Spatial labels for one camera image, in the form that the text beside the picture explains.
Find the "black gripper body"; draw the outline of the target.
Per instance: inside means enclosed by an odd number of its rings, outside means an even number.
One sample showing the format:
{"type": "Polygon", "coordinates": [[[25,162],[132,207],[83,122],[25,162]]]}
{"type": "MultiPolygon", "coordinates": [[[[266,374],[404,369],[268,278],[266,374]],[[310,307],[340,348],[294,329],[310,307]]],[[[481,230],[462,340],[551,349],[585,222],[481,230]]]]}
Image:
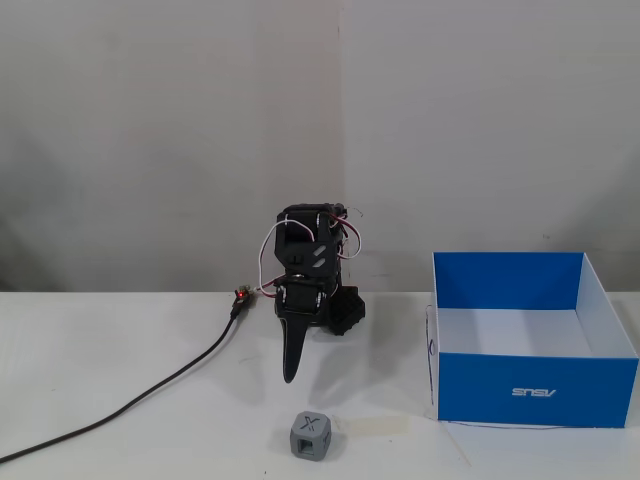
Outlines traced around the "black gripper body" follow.
{"type": "Polygon", "coordinates": [[[334,280],[326,277],[281,277],[274,283],[275,312],[284,328],[302,324],[328,328],[334,280]]]}

